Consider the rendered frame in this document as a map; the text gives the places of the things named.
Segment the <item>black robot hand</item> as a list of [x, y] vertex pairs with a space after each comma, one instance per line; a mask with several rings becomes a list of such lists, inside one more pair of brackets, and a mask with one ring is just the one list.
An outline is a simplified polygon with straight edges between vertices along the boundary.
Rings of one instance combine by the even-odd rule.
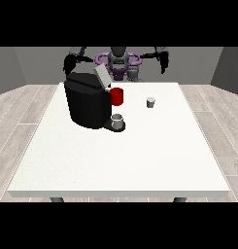
[[68, 54], [64, 58], [63, 71], [65, 72], [65, 75], [68, 76], [75, 69], [77, 63], [92, 61], [93, 59], [87, 56]]
[[165, 70], [168, 68], [168, 65], [169, 65], [169, 53], [168, 52], [145, 53], [145, 54], [141, 54], [140, 57], [142, 59], [155, 58], [160, 64], [161, 73], [164, 73]]

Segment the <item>pale grey machine lid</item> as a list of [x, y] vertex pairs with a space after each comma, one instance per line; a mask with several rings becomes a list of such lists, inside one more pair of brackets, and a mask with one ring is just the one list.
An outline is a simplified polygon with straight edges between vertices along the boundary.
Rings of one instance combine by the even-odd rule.
[[98, 77], [103, 89], [106, 89], [113, 81], [104, 64], [100, 64], [94, 68], [94, 73]]

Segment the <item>black coffee machine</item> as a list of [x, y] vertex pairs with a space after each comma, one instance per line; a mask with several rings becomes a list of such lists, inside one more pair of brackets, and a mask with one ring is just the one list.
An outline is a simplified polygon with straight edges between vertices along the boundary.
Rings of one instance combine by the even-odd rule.
[[112, 107], [110, 89], [103, 89], [98, 77], [89, 73], [70, 73], [64, 88], [71, 119], [82, 127], [107, 128], [113, 132], [125, 130], [112, 128]]

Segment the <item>red pod holder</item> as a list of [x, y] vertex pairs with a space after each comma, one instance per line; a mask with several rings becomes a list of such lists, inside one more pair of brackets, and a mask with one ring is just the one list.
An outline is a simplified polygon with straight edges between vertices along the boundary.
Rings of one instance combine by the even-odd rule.
[[114, 106], [120, 106], [123, 103], [123, 89], [112, 88], [110, 89], [111, 104]]

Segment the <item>small grey cup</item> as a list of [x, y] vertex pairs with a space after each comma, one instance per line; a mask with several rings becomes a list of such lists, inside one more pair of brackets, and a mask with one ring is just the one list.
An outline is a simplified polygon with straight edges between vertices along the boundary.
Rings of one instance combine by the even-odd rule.
[[112, 128], [120, 129], [123, 126], [123, 117], [121, 114], [114, 114], [111, 117]]

